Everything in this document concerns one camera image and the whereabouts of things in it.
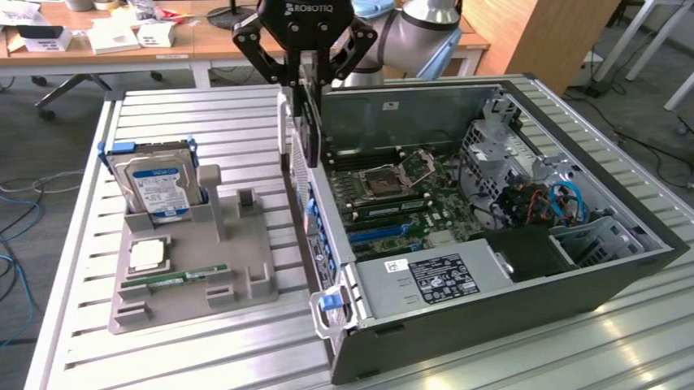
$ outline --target power supply label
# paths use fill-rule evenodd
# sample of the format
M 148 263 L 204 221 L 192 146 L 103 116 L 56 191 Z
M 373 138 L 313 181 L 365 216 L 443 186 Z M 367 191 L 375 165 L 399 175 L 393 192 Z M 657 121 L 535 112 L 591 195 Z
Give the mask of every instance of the power supply label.
M 409 265 L 419 292 L 430 305 L 479 293 L 478 284 L 457 253 Z

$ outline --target hard disk label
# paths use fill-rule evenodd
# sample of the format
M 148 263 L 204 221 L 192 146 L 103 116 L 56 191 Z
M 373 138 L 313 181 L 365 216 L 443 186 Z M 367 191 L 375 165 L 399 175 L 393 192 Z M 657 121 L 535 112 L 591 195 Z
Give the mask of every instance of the hard disk label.
M 158 217 L 184 214 L 191 205 L 186 190 L 176 185 L 182 174 L 176 168 L 138 171 L 132 174 L 147 212 Z

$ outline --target hard drive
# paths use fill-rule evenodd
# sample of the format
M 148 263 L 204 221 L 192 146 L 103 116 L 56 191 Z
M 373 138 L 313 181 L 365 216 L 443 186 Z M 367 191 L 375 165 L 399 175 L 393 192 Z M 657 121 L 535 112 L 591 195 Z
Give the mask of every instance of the hard drive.
M 119 183 L 128 211 L 150 213 L 155 223 L 187 219 L 190 207 L 204 202 L 194 140 L 114 143 L 102 160 Z

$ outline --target blue pcie slot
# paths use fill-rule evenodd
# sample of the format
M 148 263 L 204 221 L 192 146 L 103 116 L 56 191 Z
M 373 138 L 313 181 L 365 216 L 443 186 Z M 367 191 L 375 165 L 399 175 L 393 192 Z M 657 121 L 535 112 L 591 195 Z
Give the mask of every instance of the blue pcie slot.
M 350 242 L 362 242 L 370 240 L 378 240 L 379 238 L 403 236 L 410 230 L 411 223 L 405 223 L 401 226 L 387 227 L 386 229 L 377 230 L 369 233 L 355 233 L 350 236 Z

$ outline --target red cable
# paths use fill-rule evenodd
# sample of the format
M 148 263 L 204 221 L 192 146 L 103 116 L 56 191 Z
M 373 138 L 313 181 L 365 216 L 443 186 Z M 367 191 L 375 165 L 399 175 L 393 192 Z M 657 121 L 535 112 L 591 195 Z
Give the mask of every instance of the red cable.
M 529 218 L 525 220 L 525 224 L 527 225 L 530 223 L 530 216 L 533 215 L 533 206 L 535 205 L 535 197 L 538 196 L 538 193 L 542 193 L 541 189 L 537 189 L 533 193 L 533 197 L 530 198 L 530 206 L 529 206 Z

